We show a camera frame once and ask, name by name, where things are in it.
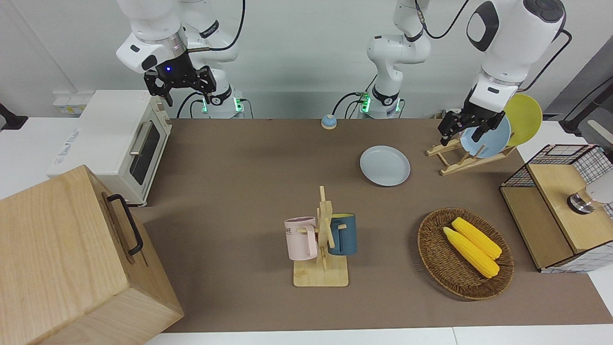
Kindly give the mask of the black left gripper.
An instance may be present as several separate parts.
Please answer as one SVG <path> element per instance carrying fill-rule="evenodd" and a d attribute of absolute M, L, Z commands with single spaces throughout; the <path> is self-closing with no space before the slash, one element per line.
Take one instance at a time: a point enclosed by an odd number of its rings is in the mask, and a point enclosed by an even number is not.
<path fill-rule="evenodd" d="M 497 129 L 505 115 L 505 111 L 491 111 L 477 105 L 465 105 L 460 113 L 446 112 L 439 124 L 440 144 L 447 146 L 454 135 L 469 127 L 475 127 L 471 140 L 477 143 L 486 133 Z"/>

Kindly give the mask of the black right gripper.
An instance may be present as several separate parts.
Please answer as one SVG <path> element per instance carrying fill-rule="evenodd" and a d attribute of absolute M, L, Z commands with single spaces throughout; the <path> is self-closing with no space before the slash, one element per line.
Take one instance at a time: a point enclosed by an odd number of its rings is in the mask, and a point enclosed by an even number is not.
<path fill-rule="evenodd" d="M 188 51 L 160 63 L 155 70 L 147 70 L 144 82 L 151 95 L 164 95 L 169 107 L 173 107 L 174 103 L 170 93 L 173 88 L 192 88 L 201 92 L 206 104 L 212 104 L 216 91 L 216 80 L 210 66 L 204 65 L 199 69 L 193 67 Z"/>

